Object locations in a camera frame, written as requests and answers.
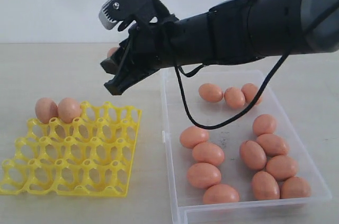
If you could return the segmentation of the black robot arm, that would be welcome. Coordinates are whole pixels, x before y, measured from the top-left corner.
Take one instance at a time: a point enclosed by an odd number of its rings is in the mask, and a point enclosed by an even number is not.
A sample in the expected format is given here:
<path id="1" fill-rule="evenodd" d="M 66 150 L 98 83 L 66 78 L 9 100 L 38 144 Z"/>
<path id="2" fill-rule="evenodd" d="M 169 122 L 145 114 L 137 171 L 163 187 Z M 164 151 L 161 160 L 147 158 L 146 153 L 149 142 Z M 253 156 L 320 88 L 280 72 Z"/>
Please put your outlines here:
<path id="1" fill-rule="evenodd" d="M 207 12 L 178 19 L 160 0 L 108 0 L 99 19 L 128 30 L 101 66 L 113 78 L 112 95 L 160 69 L 201 64 L 240 65 L 268 56 L 338 50 L 338 11 L 311 24 L 338 0 L 228 0 Z"/>

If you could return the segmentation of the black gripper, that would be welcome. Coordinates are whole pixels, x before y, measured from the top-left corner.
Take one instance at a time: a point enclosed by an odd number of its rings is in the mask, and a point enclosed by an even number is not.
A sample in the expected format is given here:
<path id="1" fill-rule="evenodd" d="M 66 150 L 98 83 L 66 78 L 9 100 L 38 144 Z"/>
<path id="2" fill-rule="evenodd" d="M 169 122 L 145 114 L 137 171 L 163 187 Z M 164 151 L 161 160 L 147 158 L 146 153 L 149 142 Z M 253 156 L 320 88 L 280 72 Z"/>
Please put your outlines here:
<path id="1" fill-rule="evenodd" d="M 227 33 L 211 13 L 180 21 L 171 16 L 154 30 L 148 34 L 133 29 L 129 44 L 100 63 L 106 73 L 115 75 L 104 83 L 111 95 L 122 95 L 163 68 L 241 65 L 254 61 L 241 36 Z"/>

